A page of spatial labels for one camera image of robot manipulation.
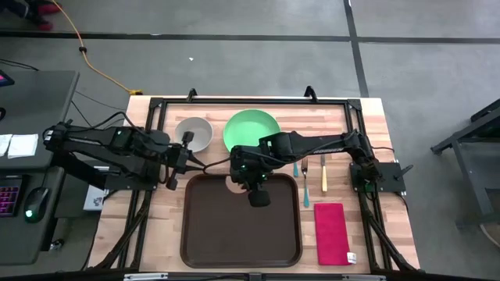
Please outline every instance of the white bowl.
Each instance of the white bowl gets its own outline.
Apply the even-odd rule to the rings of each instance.
[[[187,146],[193,152],[200,152],[208,147],[213,137],[212,125],[210,125],[209,121],[199,117],[190,117],[180,121],[175,128],[176,142],[180,144],[182,136],[187,131],[195,133],[193,141]]]

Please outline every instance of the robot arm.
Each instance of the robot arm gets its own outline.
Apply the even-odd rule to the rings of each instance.
[[[297,162],[308,155],[347,152],[359,165],[361,176],[368,182],[382,175],[374,157],[370,141],[357,130],[351,133],[322,137],[303,137],[297,132],[275,133],[259,140],[259,146],[233,147],[230,153],[230,175],[235,183],[243,183],[250,191],[248,199],[254,207],[270,204],[262,183],[273,170]]]
[[[187,132],[183,144],[175,144],[170,143],[166,133],[158,130],[145,132],[135,126],[100,130],[71,126],[71,122],[68,122],[49,128],[44,136],[44,145],[54,152],[53,165],[63,167],[67,173],[98,188],[154,190],[160,182],[175,190],[177,173],[202,170],[187,165],[187,161],[204,166],[188,150],[188,143],[193,136],[193,133]],[[119,172],[101,173],[77,159],[74,156],[76,152],[108,163],[118,168]],[[161,165],[173,168],[170,177],[166,172],[164,180],[159,178]]]

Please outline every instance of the rgb keyboard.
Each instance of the rgb keyboard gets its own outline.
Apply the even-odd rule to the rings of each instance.
[[[19,187],[0,187],[0,217],[14,216]]]

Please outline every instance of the fork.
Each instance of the fork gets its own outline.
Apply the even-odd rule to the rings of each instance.
[[[304,174],[304,207],[309,207],[309,191],[307,190],[307,158],[302,159],[302,173]]]

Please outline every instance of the red cloth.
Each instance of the red cloth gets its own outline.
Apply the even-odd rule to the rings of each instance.
[[[350,265],[347,260],[349,242],[342,204],[315,204],[314,220],[320,265]]]

